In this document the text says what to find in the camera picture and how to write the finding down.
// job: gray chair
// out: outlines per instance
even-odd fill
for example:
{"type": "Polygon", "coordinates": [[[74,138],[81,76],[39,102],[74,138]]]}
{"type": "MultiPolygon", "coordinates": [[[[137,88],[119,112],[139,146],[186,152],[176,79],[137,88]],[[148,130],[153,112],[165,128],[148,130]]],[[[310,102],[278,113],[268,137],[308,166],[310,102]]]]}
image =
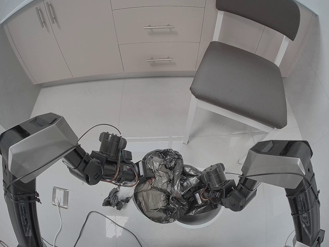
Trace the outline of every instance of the gray chair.
{"type": "Polygon", "coordinates": [[[213,41],[190,88],[192,97],[184,144],[188,142],[197,106],[270,135],[287,125],[286,97],[279,65],[289,39],[294,40],[298,32],[298,5],[294,0],[216,0],[216,8],[219,11],[213,41]],[[283,34],[275,62],[218,42],[224,12],[251,19],[283,34]]]}

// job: cabinet handle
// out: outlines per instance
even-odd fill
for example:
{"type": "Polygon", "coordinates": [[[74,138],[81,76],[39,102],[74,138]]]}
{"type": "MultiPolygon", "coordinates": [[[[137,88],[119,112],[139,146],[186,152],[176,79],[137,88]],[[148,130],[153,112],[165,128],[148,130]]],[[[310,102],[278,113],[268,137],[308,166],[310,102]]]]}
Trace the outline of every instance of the cabinet handle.
{"type": "Polygon", "coordinates": [[[41,16],[40,16],[40,13],[39,13],[39,11],[41,11],[41,9],[38,8],[38,7],[36,7],[35,10],[36,10],[36,13],[37,13],[37,15],[38,15],[38,18],[39,18],[39,21],[40,21],[41,27],[43,28],[43,27],[44,27],[44,26],[43,26],[44,21],[42,21],[41,16]]]}
{"type": "Polygon", "coordinates": [[[173,58],[167,57],[166,59],[153,59],[152,57],[149,60],[146,61],[164,61],[164,60],[174,60],[173,58]]]}
{"type": "Polygon", "coordinates": [[[50,18],[51,18],[51,22],[52,22],[53,24],[55,24],[55,21],[54,21],[55,17],[53,17],[53,14],[51,13],[51,10],[50,10],[50,6],[51,6],[51,4],[48,3],[48,2],[47,2],[46,4],[47,4],[48,12],[49,12],[49,15],[50,15],[50,18]]]}
{"type": "Polygon", "coordinates": [[[169,26],[169,24],[168,24],[166,26],[154,26],[154,27],[152,27],[151,25],[148,25],[147,27],[143,27],[143,29],[153,29],[153,28],[174,28],[174,26],[169,26]]]}

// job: white chair frame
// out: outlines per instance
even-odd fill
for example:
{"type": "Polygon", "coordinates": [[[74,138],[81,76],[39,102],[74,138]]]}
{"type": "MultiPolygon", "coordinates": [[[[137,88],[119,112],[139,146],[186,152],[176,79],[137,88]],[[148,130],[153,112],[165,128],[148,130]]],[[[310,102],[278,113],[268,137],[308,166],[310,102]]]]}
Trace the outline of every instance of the white chair frame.
{"type": "MultiPolygon", "coordinates": [[[[222,25],[223,16],[224,16],[224,11],[218,11],[216,26],[215,26],[215,31],[214,31],[214,37],[212,39],[213,41],[218,41],[218,38],[220,36],[220,28],[221,28],[221,25],[222,25]]],[[[279,67],[279,65],[282,61],[282,58],[283,58],[283,56],[286,52],[289,40],[290,39],[287,38],[286,36],[283,37],[280,49],[278,51],[278,54],[277,54],[277,56],[275,58],[275,62],[274,62],[278,67],[279,67]]],[[[207,103],[205,101],[199,100],[199,99],[195,98],[194,95],[192,95],[191,103],[190,103],[190,109],[188,111],[188,116],[187,116],[186,128],[185,128],[185,132],[184,132],[183,144],[187,144],[187,142],[188,142],[188,138],[190,136],[191,129],[192,129],[195,110],[196,110],[197,107],[201,107],[203,109],[212,111],[214,113],[221,114],[225,117],[228,117],[228,118],[231,118],[233,120],[245,123],[246,125],[255,127],[257,129],[260,129],[260,130],[266,132],[266,134],[263,135],[263,137],[260,141],[264,140],[265,138],[272,139],[273,136],[277,132],[276,128],[267,126],[263,123],[260,123],[258,121],[255,121],[255,120],[247,118],[247,117],[244,117],[240,114],[233,113],[233,112],[228,111],[226,109],[220,108],[216,105],[213,105],[213,104],[207,103]]],[[[239,160],[239,163],[243,164],[244,161],[245,161],[246,156],[247,156],[247,154],[245,154],[245,156],[239,160]]]]}

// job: outlet cover plate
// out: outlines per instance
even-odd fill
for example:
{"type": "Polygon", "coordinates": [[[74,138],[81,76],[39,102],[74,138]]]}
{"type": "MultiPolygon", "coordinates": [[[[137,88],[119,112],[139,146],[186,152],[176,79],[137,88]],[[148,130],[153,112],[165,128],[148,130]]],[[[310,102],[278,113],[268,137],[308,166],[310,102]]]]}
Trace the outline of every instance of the outlet cover plate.
{"type": "Polygon", "coordinates": [[[68,189],[53,187],[52,204],[55,206],[55,199],[57,196],[60,196],[60,198],[63,197],[63,200],[60,201],[60,207],[68,208],[68,189]]]}

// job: chair leg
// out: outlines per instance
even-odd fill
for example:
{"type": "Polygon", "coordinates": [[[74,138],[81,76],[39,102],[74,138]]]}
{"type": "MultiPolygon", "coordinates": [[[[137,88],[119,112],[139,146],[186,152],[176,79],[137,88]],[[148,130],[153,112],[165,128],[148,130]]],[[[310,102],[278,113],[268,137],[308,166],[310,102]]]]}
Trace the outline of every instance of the chair leg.
{"type": "MultiPolygon", "coordinates": [[[[277,132],[278,132],[278,129],[273,128],[272,131],[270,131],[269,133],[265,133],[258,142],[263,141],[265,138],[268,139],[268,140],[273,139],[273,137],[275,136],[275,134],[277,132]]],[[[248,154],[248,152],[245,153],[245,155],[242,158],[239,159],[239,164],[243,164],[245,162],[247,154],[248,154]]]]}
{"type": "Polygon", "coordinates": [[[198,99],[192,95],[191,97],[191,103],[190,103],[190,109],[188,110],[188,116],[187,116],[187,122],[186,122],[186,128],[184,132],[184,138],[183,138],[183,144],[187,145],[188,138],[190,137],[193,119],[195,115],[196,106],[198,104],[198,99]]]}

